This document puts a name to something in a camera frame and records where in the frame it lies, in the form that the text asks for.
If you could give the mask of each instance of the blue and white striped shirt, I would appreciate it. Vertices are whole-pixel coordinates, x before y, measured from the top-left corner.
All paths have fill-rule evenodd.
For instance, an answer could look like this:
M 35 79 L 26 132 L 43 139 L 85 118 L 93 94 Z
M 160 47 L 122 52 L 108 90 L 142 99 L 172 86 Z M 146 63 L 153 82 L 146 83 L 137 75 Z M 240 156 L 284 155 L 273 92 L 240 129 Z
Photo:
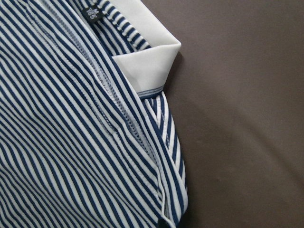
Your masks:
M 1 227 L 177 226 L 180 46 L 139 0 L 0 0 Z

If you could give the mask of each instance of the shirt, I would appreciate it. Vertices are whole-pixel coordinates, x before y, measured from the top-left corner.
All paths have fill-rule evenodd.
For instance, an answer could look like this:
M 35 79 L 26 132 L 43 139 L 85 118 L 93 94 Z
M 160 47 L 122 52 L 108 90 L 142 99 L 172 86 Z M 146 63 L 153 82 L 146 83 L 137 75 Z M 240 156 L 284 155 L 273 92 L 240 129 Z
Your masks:
M 139 0 L 0 1 L 1 227 L 178 225 L 180 46 Z

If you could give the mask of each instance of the brown background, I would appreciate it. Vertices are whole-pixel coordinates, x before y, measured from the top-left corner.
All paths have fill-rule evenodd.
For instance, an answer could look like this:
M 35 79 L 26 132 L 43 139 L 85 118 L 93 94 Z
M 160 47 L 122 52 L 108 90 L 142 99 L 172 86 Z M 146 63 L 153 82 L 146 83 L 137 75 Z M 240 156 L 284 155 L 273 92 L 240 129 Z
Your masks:
M 304 1 L 142 0 L 182 42 L 165 92 L 181 228 L 304 228 Z

